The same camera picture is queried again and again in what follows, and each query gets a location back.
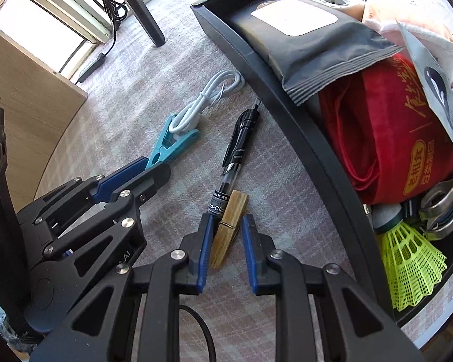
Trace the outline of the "orange white tissue pack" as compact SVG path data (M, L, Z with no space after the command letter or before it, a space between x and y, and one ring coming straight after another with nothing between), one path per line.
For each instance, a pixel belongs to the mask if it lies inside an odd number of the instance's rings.
M362 23L402 46L405 26L436 58L447 78L453 77L453 36L428 4L416 0L367 0Z

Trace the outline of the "light wooden board box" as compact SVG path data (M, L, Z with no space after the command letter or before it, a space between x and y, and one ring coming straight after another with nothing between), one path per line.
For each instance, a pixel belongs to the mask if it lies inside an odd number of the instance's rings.
M87 93L0 30L0 107L5 111L14 209L34 200L50 157Z

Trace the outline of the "red gift bag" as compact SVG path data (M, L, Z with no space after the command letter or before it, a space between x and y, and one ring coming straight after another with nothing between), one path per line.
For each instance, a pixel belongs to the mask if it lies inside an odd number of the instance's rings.
M364 204L397 204L453 174L453 143L396 54L318 94L331 148Z

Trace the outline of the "black wet wipe pack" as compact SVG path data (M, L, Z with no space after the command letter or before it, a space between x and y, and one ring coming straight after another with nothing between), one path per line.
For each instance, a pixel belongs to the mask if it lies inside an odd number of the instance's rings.
M312 0L257 0L230 16L297 106L336 79L402 48L362 22Z

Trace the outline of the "black inline switch controller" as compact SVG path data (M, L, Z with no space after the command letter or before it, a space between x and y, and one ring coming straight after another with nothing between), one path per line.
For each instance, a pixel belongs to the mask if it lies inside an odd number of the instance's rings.
M87 78L89 78L97 69L99 69L105 61L106 55L103 52L100 52L95 60L88 65L88 67L79 75L77 83L83 83Z

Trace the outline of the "wooden clothespin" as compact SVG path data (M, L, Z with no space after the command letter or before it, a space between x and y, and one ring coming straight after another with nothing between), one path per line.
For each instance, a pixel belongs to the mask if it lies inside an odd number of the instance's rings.
M238 232L240 219L245 211L248 195L233 190L231 198L217 228L210 254L209 265L216 270L222 266Z

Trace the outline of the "yellow green shuttlecock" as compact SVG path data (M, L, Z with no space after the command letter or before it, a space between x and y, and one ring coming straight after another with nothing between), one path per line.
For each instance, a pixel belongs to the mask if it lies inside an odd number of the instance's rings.
M375 204L371 222L378 237L392 306L417 306L430 296L447 269L446 257L403 219L400 204Z

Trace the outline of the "teal plastic clothespin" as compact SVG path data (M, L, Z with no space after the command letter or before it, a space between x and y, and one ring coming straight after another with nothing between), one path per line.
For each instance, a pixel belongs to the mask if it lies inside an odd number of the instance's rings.
M180 135L171 133L169 126L175 117L175 114L171 114L166 120L149 156L146 169L153 167L157 163L171 163L199 137L200 131L198 129L192 129Z

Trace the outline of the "black storage tray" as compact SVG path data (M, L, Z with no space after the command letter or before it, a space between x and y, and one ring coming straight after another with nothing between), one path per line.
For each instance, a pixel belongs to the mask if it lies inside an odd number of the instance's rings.
M390 293L375 235L361 201L332 150L325 130L306 105L297 106L283 90L267 62L238 33L232 18L262 0L201 0L192 11L205 34L244 75L285 134L322 198L349 257L359 284L400 327L412 321L433 299L397 311Z

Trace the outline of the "grey logo sachet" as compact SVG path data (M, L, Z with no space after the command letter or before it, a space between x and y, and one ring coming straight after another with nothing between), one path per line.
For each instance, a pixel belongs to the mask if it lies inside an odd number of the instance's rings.
M450 81L430 51L398 22L399 32L420 79L428 105L453 142L453 93Z

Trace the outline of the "metal tongs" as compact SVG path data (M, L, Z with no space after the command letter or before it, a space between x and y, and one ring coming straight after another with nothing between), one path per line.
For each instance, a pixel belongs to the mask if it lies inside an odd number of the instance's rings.
M426 222L424 236L429 241L453 232L453 180L440 182L424 196L419 216Z

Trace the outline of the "black gel pen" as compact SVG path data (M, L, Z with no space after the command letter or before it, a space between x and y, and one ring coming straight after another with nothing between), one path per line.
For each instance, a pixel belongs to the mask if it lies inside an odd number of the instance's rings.
M236 178L245 161L253 141L261 100L256 99L251 108L244 110L236 120L231 140L222 162L222 177L219 187L213 192L208 204L208 212L216 220L221 220L231 198Z

